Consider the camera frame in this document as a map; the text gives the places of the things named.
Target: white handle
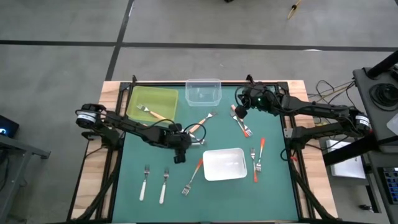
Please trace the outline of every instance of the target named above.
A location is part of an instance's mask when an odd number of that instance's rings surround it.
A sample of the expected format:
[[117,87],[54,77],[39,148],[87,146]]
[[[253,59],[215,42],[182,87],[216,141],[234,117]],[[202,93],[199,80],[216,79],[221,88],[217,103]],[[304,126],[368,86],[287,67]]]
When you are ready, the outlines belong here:
[[163,184],[162,192],[160,193],[160,199],[159,199],[160,204],[163,204],[163,202],[164,202],[164,194],[165,193],[166,193],[166,184]]
[[143,201],[143,200],[144,200],[145,187],[146,187],[146,185],[147,185],[147,182],[144,181],[144,182],[142,183],[141,193],[139,194],[139,200],[140,200],[140,201]]

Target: white plastic container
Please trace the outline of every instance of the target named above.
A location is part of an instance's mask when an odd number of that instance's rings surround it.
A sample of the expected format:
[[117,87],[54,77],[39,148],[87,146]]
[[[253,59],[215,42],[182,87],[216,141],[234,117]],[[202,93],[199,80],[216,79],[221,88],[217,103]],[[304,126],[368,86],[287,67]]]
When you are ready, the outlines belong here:
[[222,97],[219,79],[189,79],[185,82],[185,99],[190,106],[218,106]]
[[203,169],[205,179],[209,181],[239,179],[248,174],[244,153],[240,148],[205,151]]

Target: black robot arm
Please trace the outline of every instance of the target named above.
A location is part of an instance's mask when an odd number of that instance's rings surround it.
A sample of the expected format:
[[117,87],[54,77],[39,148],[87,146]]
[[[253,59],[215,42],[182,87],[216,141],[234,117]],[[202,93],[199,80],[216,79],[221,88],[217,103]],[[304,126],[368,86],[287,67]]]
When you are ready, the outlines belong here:
[[[239,89],[243,89],[241,94],[238,94]],[[337,134],[359,138],[370,132],[368,118],[354,107],[304,102],[294,96],[274,93],[261,82],[250,82],[246,86],[239,87],[236,98],[241,100],[241,105],[237,102],[239,106],[235,110],[240,118],[247,115],[248,109],[255,108],[274,116],[304,114],[337,121],[314,128],[284,129],[284,137],[291,149],[303,149],[310,139]]]
[[168,128],[146,126],[113,111],[107,111],[103,105],[97,104],[85,104],[80,110],[76,110],[76,114],[78,116],[76,124],[79,127],[94,131],[109,145],[116,146],[118,144],[120,134],[117,129],[119,129],[139,136],[151,146],[175,149],[174,163],[176,164],[185,162],[185,151],[192,144],[190,135],[181,132],[181,124],[172,123]]

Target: green table surface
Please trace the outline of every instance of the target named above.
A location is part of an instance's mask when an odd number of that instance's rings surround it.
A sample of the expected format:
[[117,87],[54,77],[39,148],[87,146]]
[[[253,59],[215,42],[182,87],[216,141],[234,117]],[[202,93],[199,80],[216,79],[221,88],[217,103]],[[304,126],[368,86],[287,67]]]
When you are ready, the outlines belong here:
[[[188,126],[202,120],[211,110],[217,110],[218,114],[205,123],[207,144],[192,146],[187,150],[187,161],[174,164],[174,150],[153,147],[137,136],[126,134],[113,222],[297,221],[289,167],[279,156],[285,147],[280,117],[250,110],[244,122],[254,135],[245,138],[229,115],[231,105],[235,104],[235,86],[223,86],[223,98],[217,107],[212,108],[188,106],[184,86],[166,88],[174,88],[179,92],[176,123]],[[202,134],[202,130],[195,132],[198,138]],[[261,138],[266,139],[262,172],[258,174],[258,183],[254,183],[249,151],[251,147],[256,149],[257,162]],[[210,182],[205,179],[202,166],[188,196],[182,194],[205,151],[235,147],[243,149],[245,153],[248,167],[245,178]],[[145,198],[141,202],[139,195],[145,164],[150,164],[150,174]],[[167,180],[165,202],[161,205],[159,198],[165,167],[170,169],[170,177]]]

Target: concrete floor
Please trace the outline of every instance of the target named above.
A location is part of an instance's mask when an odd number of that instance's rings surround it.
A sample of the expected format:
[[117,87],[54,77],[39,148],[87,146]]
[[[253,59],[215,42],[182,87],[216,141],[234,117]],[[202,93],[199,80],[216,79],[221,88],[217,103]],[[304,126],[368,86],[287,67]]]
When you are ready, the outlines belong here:
[[[0,0],[0,40],[115,42],[128,0]],[[125,42],[396,47],[394,0],[303,1],[286,21],[294,0],[135,0]],[[12,213],[28,223],[66,219],[86,141],[74,110],[99,99],[113,47],[0,45],[0,114],[18,123],[23,142],[51,150],[34,159]],[[309,52],[122,48],[112,80],[185,80],[217,77],[348,82],[356,68],[371,67],[389,52]],[[350,96],[363,109],[358,92]],[[350,105],[345,95],[334,101]],[[385,212],[357,208],[364,186],[331,178],[339,217],[387,223]]]

